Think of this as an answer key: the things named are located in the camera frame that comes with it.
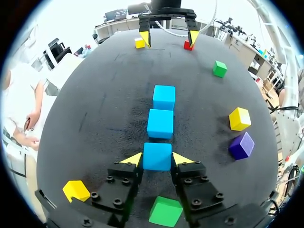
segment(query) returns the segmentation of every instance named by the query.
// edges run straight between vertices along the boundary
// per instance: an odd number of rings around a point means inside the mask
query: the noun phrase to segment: white wall
[[[45,43],[58,37],[75,52],[84,44],[94,44],[95,25],[102,24],[106,12],[150,0],[51,0],[37,10],[33,17],[39,26],[40,38]],[[199,19],[210,21],[215,0],[182,0],[182,8],[194,9]],[[256,10],[247,0],[218,0],[216,18],[243,27],[247,34],[253,33],[261,48],[270,49],[271,39],[265,25],[259,23]]]
[[[96,45],[92,37],[94,27],[103,23],[106,12],[140,2],[143,1],[49,0],[37,9],[32,19],[38,24],[39,40],[48,44],[59,38],[74,53],[85,44]]]

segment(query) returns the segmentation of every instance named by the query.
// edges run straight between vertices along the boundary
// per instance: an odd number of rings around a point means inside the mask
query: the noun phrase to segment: red cube
[[[190,43],[188,40],[185,41],[185,44],[184,44],[184,49],[186,50],[189,50],[189,51],[192,51],[194,48],[194,44],[192,45],[192,47],[190,47]]]

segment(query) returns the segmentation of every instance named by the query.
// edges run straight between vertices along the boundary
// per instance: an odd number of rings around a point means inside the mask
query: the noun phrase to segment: green cube
[[[225,63],[215,61],[213,66],[213,74],[218,77],[224,77],[227,72],[227,67]]]
[[[149,222],[165,227],[174,227],[181,213],[182,206],[178,201],[158,196],[150,211]]]

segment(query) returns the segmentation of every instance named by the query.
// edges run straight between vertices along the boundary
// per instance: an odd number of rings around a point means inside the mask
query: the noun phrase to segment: hand
[[[40,112],[32,112],[32,113],[30,113],[27,116],[27,119],[29,118],[29,125],[28,125],[28,127],[27,127],[26,130],[29,130],[29,129],[33,128],[36,125],[39,117],[40,117]]]
[[[35,151],[38,151],[39,139],[37,139],[36,137],[28,137],[28,140],[30,140],[29,147],[31,147]]]

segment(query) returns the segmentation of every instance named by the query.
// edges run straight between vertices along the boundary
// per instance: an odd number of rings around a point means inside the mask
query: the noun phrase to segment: yellow cube
[[[81,180],[70,180],[68,183],[66,183],[62,190],[69,202],[72,202],[72,197],[75,197],[83,202],[90,198],[90,192],[88,189],[86,189]]]
[[[249,112],[244,108],[236,108],[230,115],[230,128],[233,131],[242,131],[251,125]]]
[[[135,40],[135,47],[136,48],[143,48],[145,47],[146,43],[144,42],[143,38],[136,38]]]

